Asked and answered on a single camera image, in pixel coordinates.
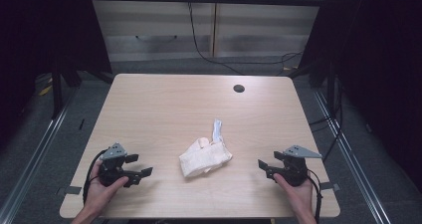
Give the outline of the metal floor rail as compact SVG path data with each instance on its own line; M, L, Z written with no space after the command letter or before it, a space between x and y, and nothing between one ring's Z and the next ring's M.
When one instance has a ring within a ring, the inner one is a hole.
M43 136L36 140L37 146L28 159L22 160L14 165L14 171L17 166L22 166L23 169L18 175L19 179L5 198L3 205L0 207L0 224L12 224L16 213L34 180L36 172L40 168L41 162L48 152L56 133L60 129L63 120L67 115L69 105L72 103L78 90L78 88L70 89L64 104L60 105L59 111L49 119L48 126L44 130Z
M373 186L370 184L365 172L363 171L356 155L354 154L350 143L342 132L340 122L328 110L327 100L321 91L315 92L316 101L327 121L329 129L334 136L335 143L341 151L347 166L368 206L376 224L392 224L387 215L383 204L376 194Z

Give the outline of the grey tape piece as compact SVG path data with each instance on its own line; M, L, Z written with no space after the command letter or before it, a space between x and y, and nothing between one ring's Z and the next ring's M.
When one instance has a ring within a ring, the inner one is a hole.
M324 182L320 185L320 189L321 190L332 189L334 192L336 192L340 189L340 187L337 183Z
M72 195L79 195L82 191L82 188L79 186L66 186L66 187L60 187L56 194L60 196L66 196L67 194Z

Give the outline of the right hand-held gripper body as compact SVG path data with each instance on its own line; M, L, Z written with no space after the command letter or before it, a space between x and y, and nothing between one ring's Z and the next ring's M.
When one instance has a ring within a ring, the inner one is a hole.
M282 161L283 167L281 175L286 181L294 186L302 185L308 178L307 158L322 158L320 153L311 151L299 145L293 145L282 151L286 156Z

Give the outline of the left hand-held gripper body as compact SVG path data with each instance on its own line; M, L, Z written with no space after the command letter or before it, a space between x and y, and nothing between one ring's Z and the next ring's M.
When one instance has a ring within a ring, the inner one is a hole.
M103 186L115 183L122 174L122 165L125 163L127 151L116 142L110 146L101 156L102 165L99 170L100 182Z

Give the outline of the black curtain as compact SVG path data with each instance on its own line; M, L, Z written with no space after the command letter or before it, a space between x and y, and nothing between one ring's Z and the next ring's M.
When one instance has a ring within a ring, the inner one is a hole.
M324 0L300 67L337 74L390 156L422 192L422 0Z
M109 73L92 0L0 0L0 147L18 129L36 78L59 72Z

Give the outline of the black metal stand leg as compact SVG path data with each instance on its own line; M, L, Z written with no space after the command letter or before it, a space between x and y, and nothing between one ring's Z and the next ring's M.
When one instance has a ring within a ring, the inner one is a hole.
M52 65L54 109L52 119L55 119L63 108L61 63L58 55L54 56Z

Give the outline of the person's right hand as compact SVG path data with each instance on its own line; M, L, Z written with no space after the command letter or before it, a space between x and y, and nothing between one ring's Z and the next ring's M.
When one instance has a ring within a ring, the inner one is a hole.
M313 185L309 180L305 181L302 185L294 187L290 185L286 179L276 173L274 175L276 182L286 192L288 201L297 216L311 216L313 217L312 198L313 198Z

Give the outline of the white floral muslin cloth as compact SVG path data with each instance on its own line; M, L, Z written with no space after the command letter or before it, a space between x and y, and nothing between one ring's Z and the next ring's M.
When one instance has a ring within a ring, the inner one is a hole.
M179 156L184 177L194 177L221 167L230 161L233 154L228 150L221 135L222 121L215 119L212 140L207 137L197 138Z

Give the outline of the vertical wooden wall strip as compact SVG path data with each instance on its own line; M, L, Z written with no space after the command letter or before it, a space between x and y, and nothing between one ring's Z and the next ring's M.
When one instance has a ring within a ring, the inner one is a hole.
M211 33L210 33L210 46L209 46L209 52L210 57L215 57L215 41L216 41L216 24L217 24L217 11L218 11L218 5L216 3L213 3L211 6Z

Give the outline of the person's left hand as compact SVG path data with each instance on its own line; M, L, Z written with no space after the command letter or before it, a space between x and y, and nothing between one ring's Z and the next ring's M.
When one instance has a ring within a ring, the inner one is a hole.
M119 178L110 186L102 185L99 178L99 170L102 163L103 162L101 160L98 160L94 164L89 177L87 199L84 204L84 210L88 212L89 216L94 217L99 216L103 212L117 191L128 182L128 178L124 176Z

